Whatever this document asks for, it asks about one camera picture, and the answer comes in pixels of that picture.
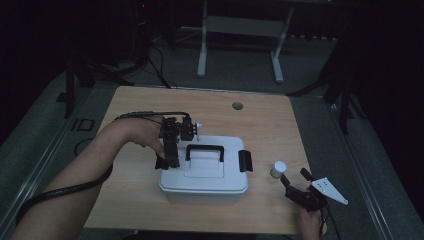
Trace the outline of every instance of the white plastic box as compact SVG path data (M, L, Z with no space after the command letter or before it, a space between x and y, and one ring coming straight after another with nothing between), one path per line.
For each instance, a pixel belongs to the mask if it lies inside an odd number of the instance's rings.
M221 146L223 154L202 147L187 152L189 145ZM247 191L247 174L239 164L239 151L244 150L240 138L202 135L200 141L180 141L177 147L180 167L162 170L159 183L169 201L234 203Z

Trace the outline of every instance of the metal stand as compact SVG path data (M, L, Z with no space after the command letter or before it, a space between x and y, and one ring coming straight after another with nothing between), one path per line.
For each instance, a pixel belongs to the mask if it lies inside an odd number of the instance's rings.
M122 79L116 73L109 71L107 68L92 59L77 53L72 53L66 67L66 91L61 93L56 100L57 102L66 103L64 118L68 118L75 107L75 75L78 77L82 87L91 88L95 83L88 66L121 86L134 85L134 83Z
M199 65L197 76L204 77L206 72L207 45L206 35L208 32L220 32L230 34L245 34L255 36L278 37L278 45L271 51L271 61L274 68L275 80L278 83L284 81L281 64L278 57L286 38L287 29L293 15L294 8L288 11L285 21L268 21L257 19L230 18L220 16L208 16L207 0L203 1L203 21L202 21L202 46L200 48Z

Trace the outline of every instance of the wooden table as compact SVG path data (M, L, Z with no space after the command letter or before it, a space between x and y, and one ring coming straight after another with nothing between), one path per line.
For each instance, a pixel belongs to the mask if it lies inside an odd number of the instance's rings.
M232 107L243 104L242 110ZM231 233L297 233L298 206L284 196L281 182L270 176L283 160L294 187L306 189L302 167L306 154L286 96L202 90L120 87L101 128L133 111L184 111L203 124L203 134L238 136L252 153L249 188L234 204L168 202L159 188L161 170L150 148L129 143L118 154L86 228L119 228Z

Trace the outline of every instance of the human hand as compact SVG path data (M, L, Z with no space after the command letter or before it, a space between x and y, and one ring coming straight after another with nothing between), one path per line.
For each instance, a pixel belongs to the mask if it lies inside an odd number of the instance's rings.
M111 123L117 134L122 134L125 142L133 142L142 147L152 148L156 154L165 158L164 149L159 140L163 116L146 118L125 118Z
M319 239L319 228L321 225L321 212L308 212L305 208L300 208L298 226L303 240Z

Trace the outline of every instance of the metal frame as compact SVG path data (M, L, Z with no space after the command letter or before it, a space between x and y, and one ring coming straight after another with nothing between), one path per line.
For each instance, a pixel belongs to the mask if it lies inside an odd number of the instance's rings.
M202 46L200 48L199 64L197 67L198 77L204 77L206 74L206 58L208 52L206 45L207 32L221 32L278 37L277 47L275 48L275 50L271 51L271 62L274 69L275 81L277 83L282 83L284 81L279 56L284 40L287 36L287 30L294 11L293 7L290 7L285 21L268 21L208 16L207 8L207 0L204 0L202 20Z

